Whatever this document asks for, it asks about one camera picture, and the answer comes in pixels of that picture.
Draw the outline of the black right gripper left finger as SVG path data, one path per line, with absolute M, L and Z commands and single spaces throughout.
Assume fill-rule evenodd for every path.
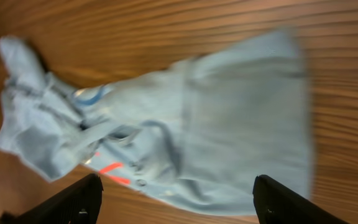
M 4 212 L 0 224 L 96 224 L 102 193 L 100 177 L 89 174 L 22 215 Z

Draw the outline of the light blue printed t-shirt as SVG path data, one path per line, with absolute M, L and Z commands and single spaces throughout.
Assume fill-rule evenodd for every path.
M 174 207 L 253 215 L 265 174 L 305 198 L 313 182 L 308 74 L 288 29 L 165 70 L 75 88 L 17 37 L 0 40 L 0 150 L 48 181 L 83 164 Z

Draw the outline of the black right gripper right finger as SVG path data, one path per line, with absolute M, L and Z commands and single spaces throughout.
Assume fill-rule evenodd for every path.
M 260 224 L 347 224 L 267 175 L 255 178 L 252 193 Z

